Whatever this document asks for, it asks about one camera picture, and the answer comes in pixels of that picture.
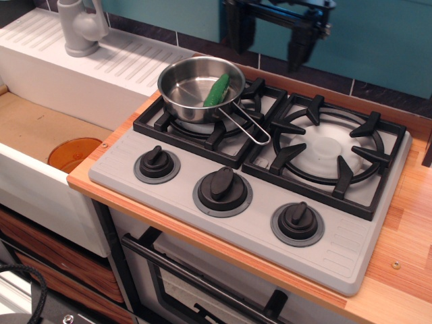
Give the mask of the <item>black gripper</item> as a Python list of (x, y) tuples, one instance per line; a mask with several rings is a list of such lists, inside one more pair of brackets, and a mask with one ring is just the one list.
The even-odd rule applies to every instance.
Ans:
[(256, 20), (264, 20), (292, 30), (288, 43), (288, 71), (297, 72), (307, 63), (318, 39), (329, 35), (329, 16), (335, 1), (286, 1), (299, 5), (304, 13), (296, 13), (279, 5), (281, 1), (224, 1), (227, 36), (232, 49), (243, 54), (254, 42)]

